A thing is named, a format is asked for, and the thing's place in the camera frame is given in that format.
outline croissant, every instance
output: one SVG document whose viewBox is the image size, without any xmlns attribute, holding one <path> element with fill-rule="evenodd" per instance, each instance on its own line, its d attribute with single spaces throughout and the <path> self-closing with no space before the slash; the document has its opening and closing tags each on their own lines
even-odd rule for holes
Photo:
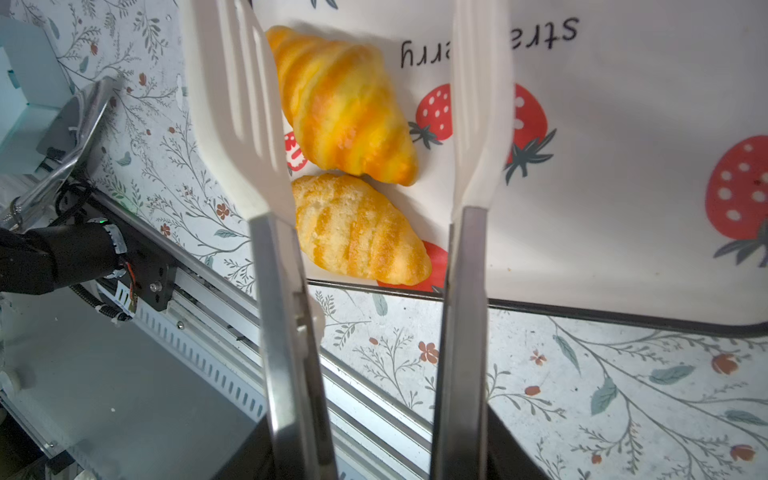
<svg viewBox="0 0 768 480">
<path fill-rule="evenodd" d="M 381 52 L 272 27 L 283 113 L 304 157 L 324 170 L 411 185 L 419 161 Z"/>
<path fill-rule="evenodd" d="M 323 174 L 292 185 L 301 250 L 320 268 L 393 285 L 416 285 L 432 274 L 405 215 L 366 182 Z"/>
</svg>

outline floral pattern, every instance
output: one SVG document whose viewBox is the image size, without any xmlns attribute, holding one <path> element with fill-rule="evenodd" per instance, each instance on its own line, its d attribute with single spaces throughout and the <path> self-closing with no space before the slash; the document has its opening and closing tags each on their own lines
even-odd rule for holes
<svg viewBox="0 0 768 480">
<path fill-rule="evenodd" d="M 73 90 L 106 74 L 118 80 L 91 154 L 93 183 L 253 294 L 247 226 L 197 150 L 176 2 L 12 0 L 11 7 L 45 30 Z M 306 159 L 290 132 L 285 140 L 288 170 L 298 171 Z M 432 421 L 442 305 L 310 292 L 326 316 L 323 348 Z M 768 339 L 494 309 L 489 316 L 486 398 L 549 477 L 765 476 Z"/>
</svg>

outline white spatula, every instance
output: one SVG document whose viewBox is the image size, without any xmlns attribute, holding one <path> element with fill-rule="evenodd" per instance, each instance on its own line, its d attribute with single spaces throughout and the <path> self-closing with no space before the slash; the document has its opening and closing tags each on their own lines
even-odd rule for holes
<svg viewBox="0 0 768 480">
<path fill-rule="evenodd" d="M 243 0 L 184 0 L 179 6 L 200 157 L 250 227 L 277 473 L 336 478 L 274 57 Z"/>
<path fill-rule="evenodd" d="M 485 478 L 488 208 L 512 145 L 515 80 L 508 0 L 455 0 L 456 145 L 431 478 Z"/>
</svg>

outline golden croissant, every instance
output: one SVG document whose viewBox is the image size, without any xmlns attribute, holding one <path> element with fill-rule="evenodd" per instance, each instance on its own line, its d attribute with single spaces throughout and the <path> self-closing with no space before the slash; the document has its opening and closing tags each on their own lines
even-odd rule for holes
<svg viewBox="0 0 768 480">
<path fill-rule="evenodd" d="M 393 285 L 416 285 L 432 274 L 405 215 L 359 178 L 301 177 L 293 198 L 301 250 L 317 266 Z"/>
<path fill-rule="evenodd" d="M 324 170 L 411 185 L 419 160 L 381 52 L 272 27 L 283 113 L 304 157 Z"/>
</svg>

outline red strawberry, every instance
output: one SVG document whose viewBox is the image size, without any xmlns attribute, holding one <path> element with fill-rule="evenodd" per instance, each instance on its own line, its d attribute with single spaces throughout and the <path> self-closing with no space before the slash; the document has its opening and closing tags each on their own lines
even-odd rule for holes
<svg viewBox="0 0 768 480">
<path fill-rule="evenodd" d="M 768 135 L 750 137 L 734 145 L 717 163 L 705 201 L 715 229 L 734 239 L 717 252 L 718 258 L 736 253 L 736 265 L 760 247 L 768 265 Z"/>
<path fill-rule="evenodd" d="M 424 141 L 428 149 L 430 144 L 442 145 L 453 135 L 451 112 L 451 85 L 440 85 L 430 91 L 416 108 L 416 122 L 408 122 L 411 135 L 418 135 L 414 141 Z"/>
<path fill-rule="evenodd" d="M 523 177 L 527 177 L 528 164 L 540 164 L 552 158 L 551 154 L 539 154 L 539 151 L 552 141 L 556 131 L 547 134 L 544 108 L 530 91 L 515 84 L 515 139 L 505 166 L 507 185 L 518 167 Z"/>
<path fill-rule="evenodd" d="M 445 269 L 448 267 L 448 252 L 430 242 L 424 242 L 424 247 L 426 247 L 427 255 L 429 255 L 429 259 L 432 261 L 432 275 L 427 280 L 414 286 L 389 285 L 382 282 L 379 282 L 379 286 L 442 294 L 442 289 L 445 286 Z"/>
<path fill-rule="evenodd" d="M 306 165 L 306 158 L 301 153 L 301 148 L 299 148 L 299 144 L 296 142 L 296 137 L 293 136 L 293 132 L 289 132 L 285 135 L 286 139 L 286 152 L 291 152 L 294 148 L 296 149 L 291 155 L 290 160 L 288 163 L 288 173 L 293 175 L 293 172 L 297 172 L 304 168 L 304 165 Z"/>
</svg>

